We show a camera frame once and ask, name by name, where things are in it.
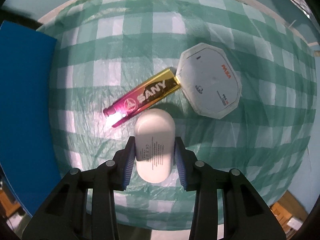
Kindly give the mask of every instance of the blue board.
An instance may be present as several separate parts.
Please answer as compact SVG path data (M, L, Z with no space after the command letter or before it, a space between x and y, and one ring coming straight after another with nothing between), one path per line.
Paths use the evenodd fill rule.
M61 179L48 114L55 43L17 24L0 27L0 165L30 215Z

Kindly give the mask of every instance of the sany logo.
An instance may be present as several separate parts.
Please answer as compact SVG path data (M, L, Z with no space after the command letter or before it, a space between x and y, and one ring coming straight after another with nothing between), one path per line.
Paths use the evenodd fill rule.
M151 87L150 90L146 89L144 94L142 93L137 96L137 100L139 101L139 103L142 103L144 100L153 96L156 92L159 92L161 90L160 87L165 88L165 80L163 80L162 82L159 82L154 87Z
M226 76L227 76L228 78L231 78L231 75L230 75L229 71L227 70L226 66L225 66L225 65L222 65L221 67L223 68L224 73L226 74Z
M136 108L136 101L132 98L127 98L124 101L124 107L127 109L128 112L133 111Z

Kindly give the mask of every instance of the green checkered tablecloth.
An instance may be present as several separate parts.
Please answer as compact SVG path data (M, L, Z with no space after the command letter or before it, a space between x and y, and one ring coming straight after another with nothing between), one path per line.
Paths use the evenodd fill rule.
M110 130L102 110L204 42L222 48L241 79L238 108L221 120L200 116L181 90L155 107L172 115L176 135L198 159L240 169L268 204L288 188L315 117L315 60L270 16L235 0L79 0L40 31L58 40L49 111L62 176L122 149L137 117ZM162 230L190 228L194 200L176 167L160 184L143 181L134 167L127 190L115 193L120 223Z

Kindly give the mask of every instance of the tablecloth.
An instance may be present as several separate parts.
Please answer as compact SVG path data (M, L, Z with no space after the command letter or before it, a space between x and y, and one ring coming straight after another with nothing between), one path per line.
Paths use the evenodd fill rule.
M109 129L102 110L204 42L223 49L239 76L238 108L221 120L200 116L181 90L154 107L172 115L176 135L199 160L238 168L268 204L288 188L310 138L316 74L312 51L280 22L236 0L79 0L40 31L58 40L49 115L62 176L71 167L96 168L124 148L137 117ZM189 229L194 200L175 166L159 184L134 167L127 190L115 192L116 215L133 226Z

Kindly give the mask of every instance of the silver screw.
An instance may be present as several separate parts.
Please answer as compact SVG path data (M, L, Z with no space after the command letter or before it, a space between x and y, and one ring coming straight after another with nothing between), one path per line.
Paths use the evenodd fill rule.
M231 173L232 173L233 175L235 175L235 176L239 176L239 175L240 175L240 171L237 170L237 169L232 169L232 170L231 170Z
M107 162L106 162L106 165L108 166L108 167L112 167L113 165L115 165L116 163L115 163L115 161L113 161L113 160L108 160Z
M79 171L78 168L72 168L72 169L70 170L70 174L75 175L75 174L78 173L78 171Z
M203 166L204 166L204 162L203 162L203 161L196 161L196 162L195 162L195 165L196 165L197 167L203 167Z

